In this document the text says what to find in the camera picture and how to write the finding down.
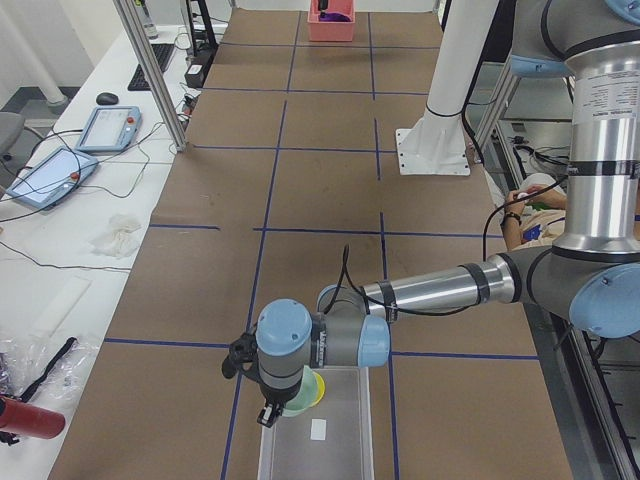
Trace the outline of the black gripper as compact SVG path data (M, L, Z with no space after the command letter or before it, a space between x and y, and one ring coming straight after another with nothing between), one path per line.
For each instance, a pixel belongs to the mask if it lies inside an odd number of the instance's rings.
M273 426L280 417L280 405L284 406L296 397L300 391L300 383L286 388L275 388L262 383L260 391L265 398L265 404L258 414L257 423L261 426Z

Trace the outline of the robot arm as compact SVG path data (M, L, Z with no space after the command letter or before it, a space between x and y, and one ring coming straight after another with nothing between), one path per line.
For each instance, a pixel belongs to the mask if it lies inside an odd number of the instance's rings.
M564 183L531 185L496 208L507 249L479 263L353 284L342 273L310 312L269 303L229 359L265 399L271 427L301 397L306 368L374 367L402 315L447 316L492 301L535 304L604 339L639 329L639 5L635 1L520 1L512 71L575 79Z

